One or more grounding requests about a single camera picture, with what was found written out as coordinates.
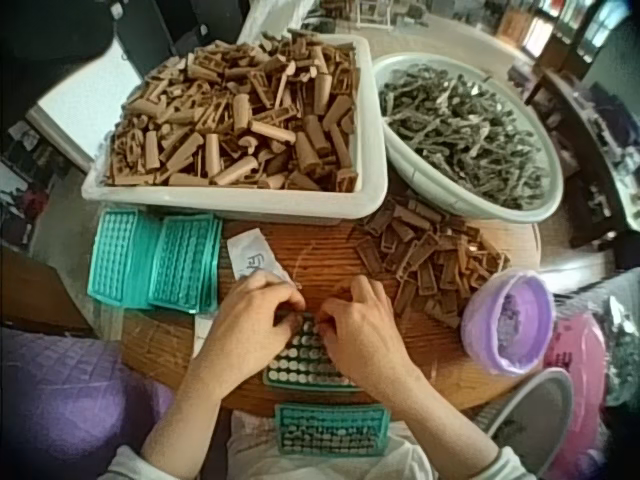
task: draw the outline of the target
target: person's left hand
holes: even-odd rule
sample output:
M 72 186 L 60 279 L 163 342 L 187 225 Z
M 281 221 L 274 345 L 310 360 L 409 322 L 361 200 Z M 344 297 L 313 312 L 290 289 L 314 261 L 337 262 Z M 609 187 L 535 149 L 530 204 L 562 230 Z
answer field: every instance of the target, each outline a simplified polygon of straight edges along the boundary
M 194 361 L 218 400 L 266 367 L 300 328 L 300 315 L 293 312 L 274 325 L 276 309 L 285 302 L 305 309 L 296 287 L 265 270 L 239 280 L 225 297 Z

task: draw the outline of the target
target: purple plastic container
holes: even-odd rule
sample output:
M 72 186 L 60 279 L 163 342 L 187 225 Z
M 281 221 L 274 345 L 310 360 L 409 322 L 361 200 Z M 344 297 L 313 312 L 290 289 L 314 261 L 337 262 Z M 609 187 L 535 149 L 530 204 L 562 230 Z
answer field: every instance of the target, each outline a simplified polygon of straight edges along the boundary
M 553 299 L 542 279 L 530 270 L 510 269 L 471 297 L 462 316 L 462 343 L 489 372 L 522 375 L 544 355 L 553 319 Z

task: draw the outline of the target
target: pile of wooden pieces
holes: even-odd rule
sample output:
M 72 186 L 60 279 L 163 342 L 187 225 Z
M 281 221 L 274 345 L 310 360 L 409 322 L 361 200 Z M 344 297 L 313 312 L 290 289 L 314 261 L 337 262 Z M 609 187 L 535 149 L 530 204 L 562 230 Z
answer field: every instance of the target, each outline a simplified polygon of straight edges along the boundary
M 123 107 L 107 183 L 352 192 L 354 47 L 290 32 L 151 72 Z
M 509 267 L 480 229 L 416 199 L 387 198 L 364 225 L 369 236 L 356 250 L 370 275 L 386 272 L 400 282 L 394 311 L 418 309 L 457 328 L 471 295 Z

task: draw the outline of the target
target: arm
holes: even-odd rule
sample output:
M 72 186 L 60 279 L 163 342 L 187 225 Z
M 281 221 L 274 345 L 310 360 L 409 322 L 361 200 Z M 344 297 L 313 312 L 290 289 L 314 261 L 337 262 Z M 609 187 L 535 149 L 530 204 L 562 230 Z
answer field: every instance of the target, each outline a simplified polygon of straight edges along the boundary
M 305 308 L 295 287 L 265 271 L 234 286 L 173 405 L 147 437 L 142 458 L 176 478 L 191 479 L 198 474 L 221 400 L 262 370 L 299 327 L 295 314 L 274 326 L 276 308 L 283 302 L 298 311 Z
M 498 457 L 498 446 L 442 398 L 411 361 L 382 284 L 358 276 L 351 293 L 353 302 L 330 298 L 318 314 L 331 360 L 406 421 L 444 478 L 470 478 L 486 469 Z

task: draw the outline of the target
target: person's right hand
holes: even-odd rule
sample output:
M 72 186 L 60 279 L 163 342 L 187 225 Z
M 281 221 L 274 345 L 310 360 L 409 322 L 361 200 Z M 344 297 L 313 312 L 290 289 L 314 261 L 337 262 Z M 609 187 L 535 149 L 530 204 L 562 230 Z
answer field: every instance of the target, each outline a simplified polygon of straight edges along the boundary
M 325 300 L 317 315 L 318 333 L 342 374 L 397 407 L 424 376 L 409 358 L 382 284 L 359 275 L 351 281 L 351 295 L 352 302 Z

